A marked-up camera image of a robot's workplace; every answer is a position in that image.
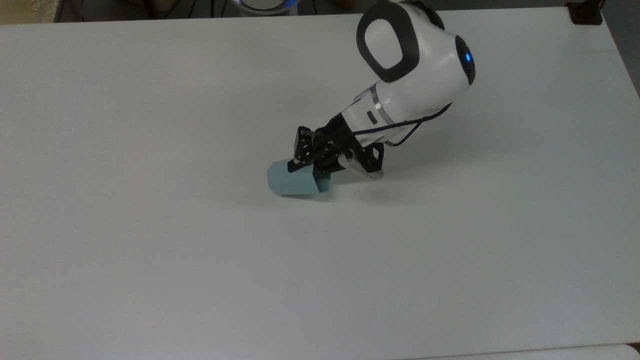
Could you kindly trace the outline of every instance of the white table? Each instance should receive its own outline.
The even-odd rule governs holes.
[[[266,169],[376,80],[359,15],[0,27],[2,359],[640,340],[640,101],[606,26],[442,12],[470,91],[386,176]]]

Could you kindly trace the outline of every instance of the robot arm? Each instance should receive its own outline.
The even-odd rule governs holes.
[[[360,19],[356,41],[381,80],[327,125],[298,128],[289,173],[313,165],[322,174],[348,168],[381,178],[383,144],[399,145],[421,123],[442,114],[476,75],[464,40],[444,31],[442,20],[422,1],[373,6]],[[404,136],[399,143],[390,141],[399,135]]]

